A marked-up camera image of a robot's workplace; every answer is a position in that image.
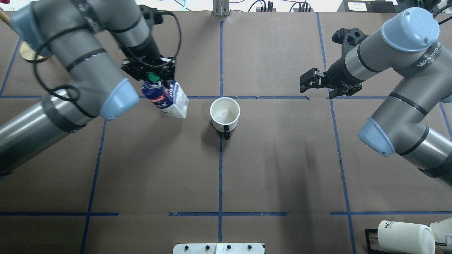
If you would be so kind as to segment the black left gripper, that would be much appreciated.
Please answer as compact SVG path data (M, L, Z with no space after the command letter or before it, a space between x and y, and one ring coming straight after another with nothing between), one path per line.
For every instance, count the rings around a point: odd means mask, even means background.
M148 73L155 73L162 80L175 79L176 58L157 59L153 64L142 64L133 59L123 59L121 69L135 80L145 80Z

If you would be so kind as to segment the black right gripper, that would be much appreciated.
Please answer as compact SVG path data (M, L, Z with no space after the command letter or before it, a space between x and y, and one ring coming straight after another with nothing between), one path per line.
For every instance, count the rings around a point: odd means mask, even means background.
M329 99L354 95L363 88L362 82L349 73L343 58L334 62L324 73L318 68L311 68L300 76L301 93L305 93L308 89L329 88L331 89Z

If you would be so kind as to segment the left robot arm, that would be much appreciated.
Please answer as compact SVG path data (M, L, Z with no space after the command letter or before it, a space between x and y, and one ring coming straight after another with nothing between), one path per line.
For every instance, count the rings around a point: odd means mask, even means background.
M167 10L134 0L39 0L10 17L13 30L35 51L41 99L1 126L1 178L98 116L111 121L139 102L123 75L145 79L169 70L152 37Z

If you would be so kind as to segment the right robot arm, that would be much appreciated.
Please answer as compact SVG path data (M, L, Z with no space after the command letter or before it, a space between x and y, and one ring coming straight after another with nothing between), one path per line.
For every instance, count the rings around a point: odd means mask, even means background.
M339 29L332 40L341 58L321 72L300 76L300 92L329 88L329 99L352 96L363 82L391 68L402 80L368 118L358 138L384 157L398 154L428 177L451 188L451 140L423 123L440 102L451 102L451 51L439 40L434 15L410 7L371 35Z

